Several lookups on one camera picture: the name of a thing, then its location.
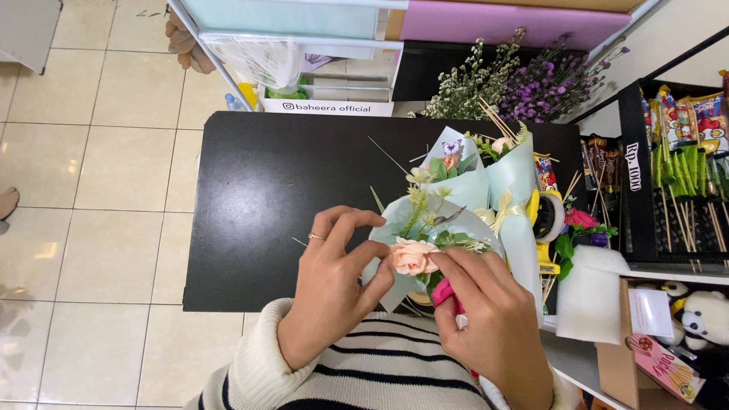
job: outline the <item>person's foot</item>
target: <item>person's foot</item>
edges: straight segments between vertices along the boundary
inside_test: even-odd
[[[7,218],[12,213],[19,200],[20,192],[13,187],[0,194],[0,220]]]

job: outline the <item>hand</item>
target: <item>hand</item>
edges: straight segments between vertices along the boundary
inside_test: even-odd
[[[278,345],[292,371],[351,332],[395,282],[387,245],[366,241],[345,252],[354,229],[364,225],[379,227],[385,218],[344,205],[314,217],[311,232],[327,239],[309,240],[299,259],[294,306],[278,325]],[[377,273],[360,287],[357,278],[375,257],[381,259]]]
[[[431,259],[450,280],[468,317],[459,330],[453,297],[435,309],[443,350],[494,383],[512,409],[549,409],[552,372],[539,340],[534,296],[495,252],[477,255],[449,247]]]

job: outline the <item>pink rose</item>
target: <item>pink rose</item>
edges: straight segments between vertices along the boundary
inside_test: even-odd
[[[572,210],[572,212],[564,215],[564,222],[572,227],[577,227],[578,224],[582,223],[582,227],[585,229],[595,228],[598,224],[597,219],[592,217],[590,214],[584,211]]]
[[[453,291],[451,281],[449,281],[448,278],[441,280],[438,282],[438,285],[435,285],[435,289],[433,289],[433,293],[431,294],[431,297],[433,297],[433,307],[438,307],[438,305],[445,302],[445,299],[448,299],[451,296],[456,298],[456,314],[465,313],[466,311],[463,310],[463,305],[458,299],[456,293]]]
[[[445,164],[446,171],[449,171],[451,168],[458,165],[457,155],[446,155],[445,157],[441,158],[441,160],[443,160],[443,163]]]
[[[504,144],[509,147],[509,151],[514,149],[514,143],[511,142],[511,138],[503,136],[496,141],[491,143],[491,149],[498,152],[499,154],[504,151]]]
[[[392,252],[392,264],[399,274],[415,276],[431,274],[438,270],[429,255],[441,252],[434,244],[425,241],[408,241],[398,236],[397,245],[391,245],[390,252]]]

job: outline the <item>purple butterfly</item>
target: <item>purple butterfly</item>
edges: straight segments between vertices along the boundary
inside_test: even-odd
[[[446,155],[458,155],[461,152],[461,142],[463,142],[463,139],[459,139],[453,144],[443,142],[443,153]]]

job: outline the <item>gold ring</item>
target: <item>gold ring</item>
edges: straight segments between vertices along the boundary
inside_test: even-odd
[[[326,236],[314,235],[314,232],[312,232],[312,233],[309,234],[309,239],[311,239],[311,238],[321,239],[322,241],[326,241],[327,240],[327,237]]]

